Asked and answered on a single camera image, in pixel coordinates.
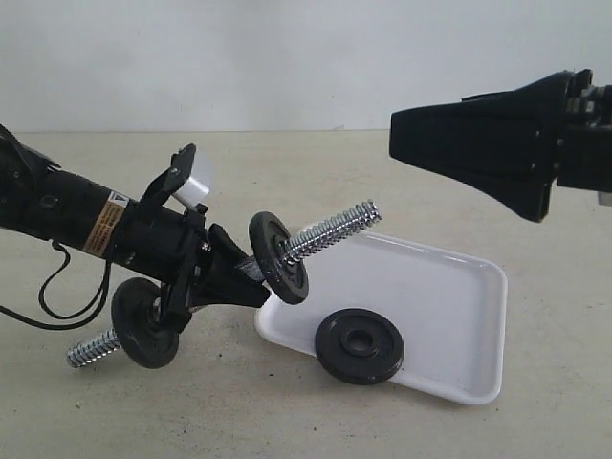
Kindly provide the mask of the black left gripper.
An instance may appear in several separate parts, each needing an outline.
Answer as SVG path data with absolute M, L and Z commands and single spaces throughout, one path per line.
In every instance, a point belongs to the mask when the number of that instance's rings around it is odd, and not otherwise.
M 219 224 L 207 229 L 207 198 L 196 209 L 173 198 L 189 175 L 197 146 L 189 143 L 171 155 L 169 166 L 128 206 L 114 232 L 113 261 L 161 283 L 157 318 L 165 329 L 182 332 L 191 312 L 209 305 L 261 308 L 270 291 L 241 269 L 249 257 Z M 209 275 L 211 256 L 224 273 Z

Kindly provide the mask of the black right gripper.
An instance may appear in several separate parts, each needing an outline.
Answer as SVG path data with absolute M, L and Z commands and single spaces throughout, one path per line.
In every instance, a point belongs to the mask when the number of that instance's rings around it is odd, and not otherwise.
M 611 203 L 611 85 L 594 71 L 560 71 L 517 89 L 391 115 L 389 156 L 446 175 L 541 223 L 557 184 Z

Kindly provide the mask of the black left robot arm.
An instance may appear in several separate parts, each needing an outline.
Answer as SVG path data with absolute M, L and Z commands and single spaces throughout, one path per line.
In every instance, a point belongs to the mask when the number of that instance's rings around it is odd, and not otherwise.
M 163 286 L 162 320 L 179 330 L 190 308 L 209 304 L 261 307 L 271 292 L 238 269 L 247 255 L 225 230 L 206 223 L 202 155 L 189 143 L 132 199 L 66 171 L 43 153 L 1 130 L 1 227 L 74 248 L 104 261 L 93 299 L 70 315 L 54 312 L 40 293 L 43 322 L 7 307 L 2 313 L 42 330 L 68 331 L 89 324 L 104 306 L 114 265 Z

